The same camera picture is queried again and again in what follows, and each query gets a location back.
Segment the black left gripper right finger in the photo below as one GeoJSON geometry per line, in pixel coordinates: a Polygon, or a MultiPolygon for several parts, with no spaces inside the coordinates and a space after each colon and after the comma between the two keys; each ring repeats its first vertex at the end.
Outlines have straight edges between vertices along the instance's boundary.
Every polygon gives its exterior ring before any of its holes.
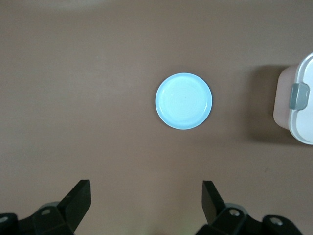
{"type": "Polygon", "coordinates": [[[266,215],[261,221],[252,218],[240,205],[225,203],[212,181],[202,182],[201,205],[207,223],[198,235],[300,235],[289,219],[266,215]]]}

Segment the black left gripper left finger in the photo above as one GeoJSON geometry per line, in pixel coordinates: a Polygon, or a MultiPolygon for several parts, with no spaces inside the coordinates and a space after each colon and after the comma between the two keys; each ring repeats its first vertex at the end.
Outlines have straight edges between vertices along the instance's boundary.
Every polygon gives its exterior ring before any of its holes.
{"type": "Polygon", "coordinates": [[[60,201],[47,203],[27,218],[0,215],[2,235],[73,235],[91,206],[90,180],[80,180],[60,201]]]}

